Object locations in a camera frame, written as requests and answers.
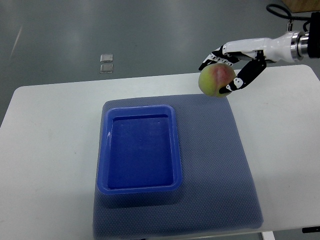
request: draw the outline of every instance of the robotic hand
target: robotic hand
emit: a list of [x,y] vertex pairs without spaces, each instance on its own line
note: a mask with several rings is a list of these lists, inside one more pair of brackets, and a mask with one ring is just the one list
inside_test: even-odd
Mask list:
[[[270,7],[280,8],[288,16],[271,11]],[[209,54],[199,67],[201,71],[210,64],[223,63],[232,66],[240,60],[249,60],[232,82],[220,88],[220,94],[245,88],[266,68],[267,63],[279,60],[293,63],[301,61],[304,57],[320,58],[320,12],[314,12],[310,18],[306,18],[292,17],[286,8],[275,4],[268,5],[267,10],[289,19],[287,32],[283,36],[276,39],[254,38],[227,42]],[[292,19],[307,20],[303,25],[305,32],[292,31]]]

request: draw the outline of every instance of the black cable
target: black cable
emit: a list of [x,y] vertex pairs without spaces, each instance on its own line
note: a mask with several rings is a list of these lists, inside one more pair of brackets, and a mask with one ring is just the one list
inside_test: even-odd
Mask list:
[[309,32],[309,30],[307,29],[307,25],[310,23],[310,20],[306,21],[304,24],[303,24],[303,31],[305,32]]
[[[278,13],[278,12],[272,10],[271,8],[281,9],[282,11],[284,11],[286,13],[286,15]],[[288,9],[286,9],[285,7],[280,6],[278,4],[269,4],[269,5],[267,5],[266,6],[266,10],[269,13],[271,13],[273,15],[276,15],[276,16],[278,16],[280,18],[283,18],[283,19],[298,20],[298,21],[308,21],[308,20],[310,20],[310,17],[307,17],[307,16],[292,16],[292,14],[290,13],[290,11]]]

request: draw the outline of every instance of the apple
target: apple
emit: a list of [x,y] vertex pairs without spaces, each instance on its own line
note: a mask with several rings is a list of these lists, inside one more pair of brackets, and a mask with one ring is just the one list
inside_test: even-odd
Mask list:
[[202,69],[198,85],[200,90],[208,96],[222,98],[230,94],[220,94],[219,89],[227,86],[236,77],[231,66],[223,63],[215,63]]

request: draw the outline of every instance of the black fingertip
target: black fingertip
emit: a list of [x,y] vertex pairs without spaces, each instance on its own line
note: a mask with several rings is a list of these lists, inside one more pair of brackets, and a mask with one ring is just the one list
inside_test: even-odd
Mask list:
[[228,90],[225,86],[219,89],[220,94],[228,94],[231,93],[230,90]]
[[199,67],[199,71],[202,71],[206,66],[207,66],[207,64],[202,63],[201,66]]

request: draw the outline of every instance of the white table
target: white table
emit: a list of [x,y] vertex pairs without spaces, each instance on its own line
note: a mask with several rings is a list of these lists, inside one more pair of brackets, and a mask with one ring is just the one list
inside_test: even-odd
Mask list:
[[[104,103],[200,94],[198,76],[18,88],[0,128],[0,239],[93,239]],[[261,228],[245,231],[320,225],[320,82],[316,75],[305,65],[270,67],[228,100],[264,218]]]

